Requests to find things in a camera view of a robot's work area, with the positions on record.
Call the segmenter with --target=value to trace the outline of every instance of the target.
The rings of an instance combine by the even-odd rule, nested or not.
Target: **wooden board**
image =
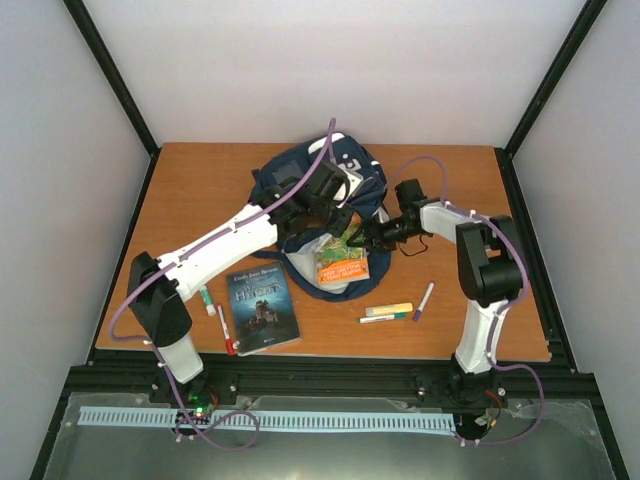
[[[152,256],[173,251],[227,221],[246,203],[253,185],[250,171],[290,145],[282,144],[165,144],[133,233],[107,316],[96,342],[97,348],[144,349],[139,342],[114,343],[108,325],[125,298],[131,259],[147,250]],[[493,149],[469,146],[369,145],[390,177],[405,161],[417,155],[435,155],[449,172],[449,199],[456,205],[475,208],[488,215],[509,213]],[[441,175],[436,165],[418,162],[400,179],[416,177],[428,196],[440,192]],[[399,213],[393,195],[386,206]],[[293,345],[269,350],[273,354],[334,355],[345,357],[449,358],[460,341],[466,298],[457,279],[455,246],[441,238],[428,240],[428,252],[413,258],[393,254],[391,269],[368,295],[344,303],[313,299],[289,279],[303,339]],[[419,244],[411,241],[407,250]],[[227,273],[264,264],[245,258],[209,282],[215,302],[229,310],[225,284]],[[417,305],[429,281],[436,288],[418,323],[395,320],[361,325],[366,307],[412,302]],[[191,334],[202,352],[224,352],[217,317],[207,316],[199,297],[187,304],[193,319]],[[122,316],[117,333],[143,333],[130,310]],[[503,360],[548,361],[549,353],[531,296],[507,317],[498,357]]]

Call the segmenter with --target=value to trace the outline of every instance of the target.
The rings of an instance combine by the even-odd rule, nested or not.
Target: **marker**
[[[358,319],[359,323],[384,322],[385,320],[394,320],[396,318],[407,318],[406,313],[391,313],[389,315],[375,315],[372,317],[362,317]]]
[[[204,301],[204,306],[207,309],[207,313],[210,317],[213,317],[216,314],[216,307],[213,306],[213,300],[211,300],[211,294],[209,293],[209,289],[206,285],[203,285],[200,289],[200,296]]]
[[[416,313],[413,314],[414,322],[417,322],[420,319],[420,315],[422,315],[422,310],[424,310],[424,307],[427,306],[427,302],[429,301],[429,297],[431,296],[431,292],[433,292],[433,287],[435,286],[436,286],[436,282],[429,282],[429,286],[427,287],[427,291],[425,292],[424,297],[422,297],[420,306],[418,307],[418,310],[416,310]]]
[[[392,313],[408,313],[413,310],[410,303],[396,303],[395,305],[384,305],[382,307],[369,307],[365,310],[367,317],[374,315],[390,315]]]
[[[229,327],[227,327],[227,322],[224,321],[224,313],[222,313],[222,305],[220,304],[218,304],[218,313],[220,314],[220,324],[222,325],[222,333],[224,333],[224,342],[227,345],[227,353],[229,355],[235,355],[236,351],[233,348],[231,335],[229,335]]]

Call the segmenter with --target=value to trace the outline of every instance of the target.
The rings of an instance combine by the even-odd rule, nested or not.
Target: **red marker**
[[[222,325],[222,333],[224,333],[224,341],[227,345],[227,353],[229,355],[235,355],[236,350],[233,348],[231,335],[229,335],[229,327],[227,327],[227,322],[224,321],[224,313],[222,313],[222,305],[220,304],[218,304],[218,313],[220,314],[220,324]]]

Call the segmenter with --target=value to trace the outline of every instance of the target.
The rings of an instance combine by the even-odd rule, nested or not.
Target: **blue backpack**
[[[371,154],[352,137],[334,133],[333,151],[338,166],[345,170],[355,172],[362,176],[363,183],[356,194],[348,200],[348,204],[360,215],[361,218],[370,218],[374,214],[383,211],[382,200],[385,196],[385,184],[387,179]],[[309,153],[312,146],[322,146],[323,139],[315,139],[293,147],[284,153],[272,158],[262,169],[252,172],[256,181],[249,196],[252,202],[264,189],[278,185],[289,177],[300,178],[306,172],[318,154],[320,148]],[[348,284],[340,293],[322,290],[310,283],[290,260],[290,254],[296,254],[304,249],[304,246],[327,233],[320,227],[309,228],[299,235],[278,239],[277,252],[261,250],[253,254],[257,258],[270,258],[280,260],[286,267],[289,276],[305,292],[314,298],[329,302],[342,302],[361,297],[373,290],[382,280],[391,265],[391,252],[369,252],[369,278]]]

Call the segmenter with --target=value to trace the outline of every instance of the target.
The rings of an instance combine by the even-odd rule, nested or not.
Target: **book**
[[[347,240],[359,226],[360,220],[354,215],[354,220],[340,237],[330,237],[316,251],[316,272],[320,285],[344,284],[369,278],[366,250],[347,246]]]
[[[300,338],[300,328],[280,262],[227,275],[238,355]]]

